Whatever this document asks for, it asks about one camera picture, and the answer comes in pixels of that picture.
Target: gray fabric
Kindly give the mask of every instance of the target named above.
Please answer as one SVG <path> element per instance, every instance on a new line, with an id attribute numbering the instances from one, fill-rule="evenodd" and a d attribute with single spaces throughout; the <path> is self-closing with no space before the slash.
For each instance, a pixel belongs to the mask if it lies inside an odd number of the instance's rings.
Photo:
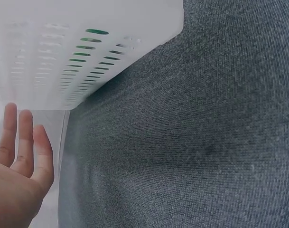
<path id="1" fill-rule="evenodd" d="M 60 228 L 289 228 L 289 0 L 184 7 L 71 112 Z"/>

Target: finger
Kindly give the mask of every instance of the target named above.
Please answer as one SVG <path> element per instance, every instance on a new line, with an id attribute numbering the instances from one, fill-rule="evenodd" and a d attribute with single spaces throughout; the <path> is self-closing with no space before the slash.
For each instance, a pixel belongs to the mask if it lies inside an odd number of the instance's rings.
<path id="1" fill-rule="evenodd" d="M 36 126 L 33 132 L 37 150 L 37 167 L 32 179 L 36 181 L 46 195 L 54 182 L 53 150 L 43 126 Z"/>
<path id="2" fill-rule="evenodd" d="M 5 107 L 3 132 L 0 141 L 0 163 L 10 167 L 15 159 L 17 134 L 17 106 L 9 103 Z"/>
<path id="3" fill-rule="evenodd" d="M 32 113 L 24 110 L 19 115 L 19 150 L 17 161 L 12 169 L 26 177 L 31 177 L 34 172 L 34 130 Z"/>

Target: gray upholstery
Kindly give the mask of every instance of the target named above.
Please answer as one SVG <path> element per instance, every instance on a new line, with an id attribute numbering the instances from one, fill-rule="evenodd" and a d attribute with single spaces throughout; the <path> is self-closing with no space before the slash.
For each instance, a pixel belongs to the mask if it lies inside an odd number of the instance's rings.
<path id="1" fill-rule="evenodd" d="M 60 228 L 289 228 L 289 0 L 184 7 L 71 112 Z"/>

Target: hand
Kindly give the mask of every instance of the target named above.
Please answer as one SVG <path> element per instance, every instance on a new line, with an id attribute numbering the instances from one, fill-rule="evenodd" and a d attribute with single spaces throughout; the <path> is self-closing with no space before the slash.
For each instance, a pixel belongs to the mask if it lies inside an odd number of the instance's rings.
<path id="1" fill-rule="evenodd" d="M 0 141 L 0 228 L 28 228 L 54 181 L 53 152 L 48 136 L 43 126 L 33 127 L 30 111 L 19 115 L 19 150 L 14 162 L 16 133 L 17 107 L 8 104 Z"/>

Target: white plastic basket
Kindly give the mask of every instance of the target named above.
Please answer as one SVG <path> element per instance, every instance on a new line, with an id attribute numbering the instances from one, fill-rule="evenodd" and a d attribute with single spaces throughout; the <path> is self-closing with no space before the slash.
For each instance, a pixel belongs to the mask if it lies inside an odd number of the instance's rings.
<path id="1" fill-rule="evenodd" d="M 71 110 L 182 28 L 183 0 L 0 0 L 0 100 Z"/>

